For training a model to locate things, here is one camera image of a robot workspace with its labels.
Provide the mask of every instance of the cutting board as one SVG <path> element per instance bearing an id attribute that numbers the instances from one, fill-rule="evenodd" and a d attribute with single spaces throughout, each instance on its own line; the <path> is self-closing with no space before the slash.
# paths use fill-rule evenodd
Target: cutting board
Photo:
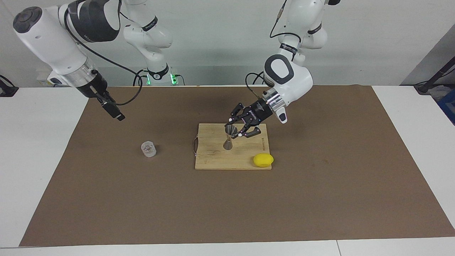
<path id="1" fill-rule="evenodd" d="M 235 125 L 240 131 L 242 124 Z M 260 124 L 261 134 L 251 138 L 233 139 L 233 148 L 225 150 L 226 141 L 224 124 L 200 123 L 198 147 L 196 152 L 196 170 L 271 170 L 272 167 L 260 168 L 254 165 L 253 158 L 257 154 L 270 154 L 267 126 Z"/>

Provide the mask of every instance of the yellow lemon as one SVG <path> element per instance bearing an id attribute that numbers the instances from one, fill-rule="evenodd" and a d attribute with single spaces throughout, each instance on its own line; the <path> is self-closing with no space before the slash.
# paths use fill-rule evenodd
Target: yellow lemon
<path id="1" fill-rule="evenodd" d="M 257 154 L 253 159 L 254 164 L 258 167 L 269 167 L 273 161 L 271 154 Z"/>

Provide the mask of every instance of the white wall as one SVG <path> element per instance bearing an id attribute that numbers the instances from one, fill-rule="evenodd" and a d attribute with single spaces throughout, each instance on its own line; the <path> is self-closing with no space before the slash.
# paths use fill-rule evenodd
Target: white wall
<path id="1" fill-rule="evenodd" d="M 16 38 L 13 17 L 31 5 L 46 7 L 67 1 L 0 0 L 2 74 L 20 86 L 36 85 L 35 70 L 44 65 Z M 185 75 L 187 83 L 241 84 L 248 71 L 260 71 L 265 59 L 278 48 L 278 41 L 268 35 L 281 1 L 154 3 L 160 22 L 174 34 L 173 46 L 165 50 L 169 63 Z M 307 66 L 316 84 L 398 85 L 455 23 L 453 10 L 455 2 L 451 0 L 342 0 L 328 7 L 324 27 L 329 42 L 322 50 L 308 52 Z M 144 63 L 121 36 L 92 47 L 129 67 Z M 93 59 L 99 67 L 110 67 Z M 125 85 L 132 79 L 117 69 L 100 70 L 111 86 Z M 113 79 L 120 74 L 123 81 Z"/>
<path id="2" fill-rule="evenodd" d="M 455 56 L 455 25 L 436 44 L 421 63 L 408 75 L 403 84 L 416 84 L 432 78 Z M 441 78 L 436 84 L 455 84 L 455 72 Z"/>

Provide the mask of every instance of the brown table surface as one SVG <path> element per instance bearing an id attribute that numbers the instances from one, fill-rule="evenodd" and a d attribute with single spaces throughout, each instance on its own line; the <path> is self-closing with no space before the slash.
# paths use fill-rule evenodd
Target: brown table surface
<path id="1" fill-rule="evenodd" d="M 119 102 L 135 90 L 110 88 Z M 287 124 L 266 120 L 272 171 L 196 171 L 198 124 L 254 101 L 238 87 L 144 88 L 118 122 L 90 100 L 20 246 L 455 236 L 371 87 L 316 86 Z"/>

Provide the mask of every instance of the white table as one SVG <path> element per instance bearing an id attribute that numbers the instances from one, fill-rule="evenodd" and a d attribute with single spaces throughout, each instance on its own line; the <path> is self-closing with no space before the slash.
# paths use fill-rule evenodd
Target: white table
<path id="1" fill-rule="evenodd" d="M 374 87 L 409 152 L 455 224 L 455 126 L 412 87 Z M 0 98 L 0 256 L 453 256 L 455 238 L 16 248 L 87 99 L 72 88 L 22 88 Z"/>

